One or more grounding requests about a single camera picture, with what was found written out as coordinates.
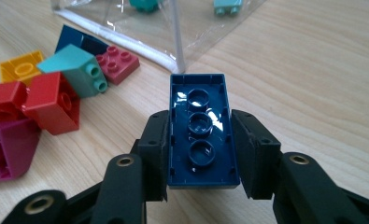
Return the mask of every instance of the wooden table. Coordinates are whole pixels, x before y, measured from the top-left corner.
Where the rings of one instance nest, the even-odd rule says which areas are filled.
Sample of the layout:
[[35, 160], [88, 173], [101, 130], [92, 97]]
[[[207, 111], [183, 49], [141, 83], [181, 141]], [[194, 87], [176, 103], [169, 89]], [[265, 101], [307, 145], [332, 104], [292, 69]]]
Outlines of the wooden table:
[[[48, 0], [0, 0], [0, 62], [51, 55], [63, 23]], [[140, 60], [118, 87], [81, 102], [79, 131], [42, 133], [30, 170], [0, 183], [0, 222], [32, 193], [70, 198], [101, 181], [148, 117], [168, 108], [169, 72]], [[308, 154], [338, 186], [369, 198], [369, 0], [268, 0], [187, 72], [224, 73], [231, 108], [256, 116], [283, 152]], [[168, 190], [168, 199], [148, 203], [149, 223], [275, 222], [272, 202], [248, 200], [242, 186]]]

